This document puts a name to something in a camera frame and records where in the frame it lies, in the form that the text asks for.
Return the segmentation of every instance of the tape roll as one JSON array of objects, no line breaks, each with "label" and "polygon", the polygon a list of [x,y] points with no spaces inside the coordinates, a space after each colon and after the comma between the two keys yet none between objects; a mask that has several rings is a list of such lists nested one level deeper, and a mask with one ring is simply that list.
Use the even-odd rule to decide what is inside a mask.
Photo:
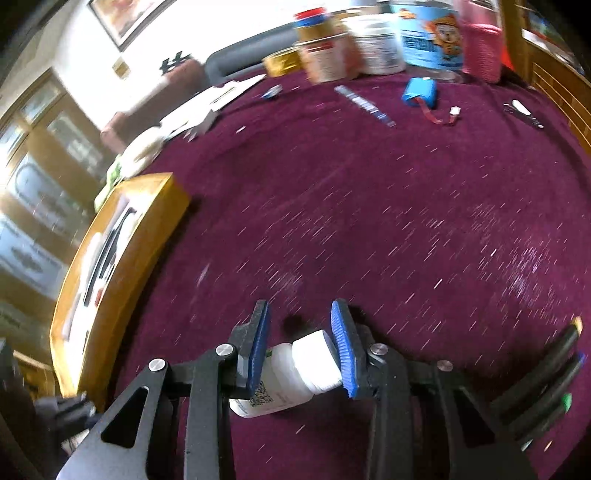
[{"label": "tape roll", "polygon": [[265,57],[263,60],[269,77],[281,77],[302,69],[297,48],[290,47]]}]

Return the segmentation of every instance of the white container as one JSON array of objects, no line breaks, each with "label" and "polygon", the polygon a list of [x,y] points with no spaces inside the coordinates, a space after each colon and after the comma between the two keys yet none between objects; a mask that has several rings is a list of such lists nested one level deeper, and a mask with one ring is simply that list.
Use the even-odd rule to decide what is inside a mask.
[{"label": "white container", "polygon": [[293,345],[280,343],[267,350],[254,395],[250,400],[230,399],[230,408],[250,419],[303,404],[342,384],[335,346],[318,330]]},{"label": "white container", "polygon": [[389,14],[344,18],[361,56],[362,73],[389,75],[404,70],[402,52]]}]

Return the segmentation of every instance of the red wire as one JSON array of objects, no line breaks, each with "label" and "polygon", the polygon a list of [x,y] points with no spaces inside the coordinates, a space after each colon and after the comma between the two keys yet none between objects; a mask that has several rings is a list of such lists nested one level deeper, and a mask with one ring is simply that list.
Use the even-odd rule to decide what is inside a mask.
[{"label": "red wire", "polygon": [[420,105],[421,110],[423,111],[423,114],[427,117],[427,119],[429,119],[434,124],[436,124],[436,125],[453,125],[456,122],[457,115],[450,114],[449,120],[447,122],[444,122],[443,120],[439,120],[439,119],[435,118],[435,116],[431,112],[431,109],[425,103],[425,100],[423,99],[423,97],[418,96],[418,97],[415,97],[414,99]]}]

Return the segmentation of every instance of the paper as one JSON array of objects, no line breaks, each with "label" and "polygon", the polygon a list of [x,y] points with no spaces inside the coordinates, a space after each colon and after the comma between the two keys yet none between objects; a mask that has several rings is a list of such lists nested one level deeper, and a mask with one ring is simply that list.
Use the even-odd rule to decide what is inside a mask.
[{"label": "paper", "polygon": [[170,132],[167,135],[170,139],[190,128],[199,127],[197,135],[203,135],[209,130],[217,118],[217,113],[223,107],[240,97],[266,76],[261,74],[241,82],[232,80],[222,87],[211,87],[204,90],[165,116],[161,121],[162,131]]}]

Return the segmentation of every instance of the plastic container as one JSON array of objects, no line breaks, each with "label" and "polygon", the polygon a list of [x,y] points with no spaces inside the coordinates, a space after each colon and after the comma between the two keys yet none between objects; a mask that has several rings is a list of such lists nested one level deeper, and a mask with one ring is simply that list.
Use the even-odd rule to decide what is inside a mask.
[{"label": "plastic container", "polygon": [[296,42],[308,80],[312,83],[332,82],[347,77],[348,34]]},{"label": "plastic container", "polygon": [[464,39],[463,71],[489,83],[501,79],[503,29],[498,4],[491,0],[457,0]]},{"label": "plastic container", "polygon": [[391,0],[402,55],[413,77],[461,82],[464,64],[459,16],[453,0]]},{"label": "plastic container", "polygon": [[342,385],[338,355],[324,330],[293,345],[280,343],[267,350],[261,383],[250,400],[230,400],[230,408],[250,419],[301,405],[314,395]]},{"label": "plastic container", "polygon": [[332,37],[336,34],[329,15],[315,15],[296,20],[294,28],[301,42]]},{"label": "plastic container", "polygon": [[360,15],[344,18],[361,56],[361,72],[369,75],[389,75],[404,70],[402,52],[389,14]]}]

